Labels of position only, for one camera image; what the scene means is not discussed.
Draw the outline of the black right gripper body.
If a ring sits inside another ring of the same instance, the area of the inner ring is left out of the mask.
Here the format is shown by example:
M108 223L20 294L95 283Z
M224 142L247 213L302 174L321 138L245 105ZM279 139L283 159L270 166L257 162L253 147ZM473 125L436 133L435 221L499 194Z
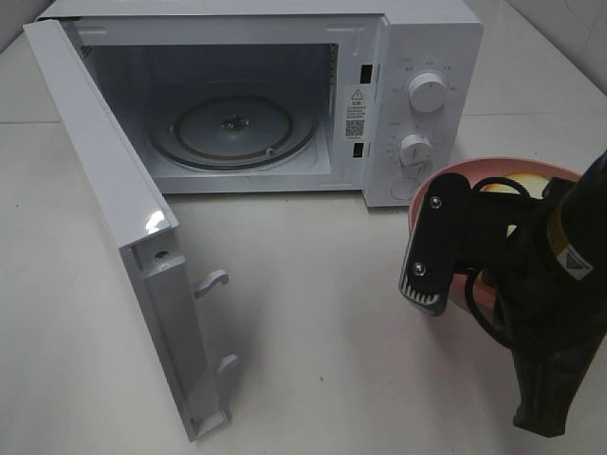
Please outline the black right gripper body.
M524 217L509 223L498 244L513 255L504 267L483 262L466 281L466 302L487 332L590 332L593 329L593 180L552 178L542 199L510 197ZM473 285L484 272L495 289L485 318Z

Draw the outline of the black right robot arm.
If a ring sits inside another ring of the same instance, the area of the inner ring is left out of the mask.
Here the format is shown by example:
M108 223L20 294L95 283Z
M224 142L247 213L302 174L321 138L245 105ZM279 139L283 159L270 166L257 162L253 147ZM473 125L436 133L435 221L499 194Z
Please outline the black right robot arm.
M606 335L606 157L578 182L552 178L540 199L471 187L480 234L513 254L507 265L466 264L465 302L513 356L518 428L560 436Z

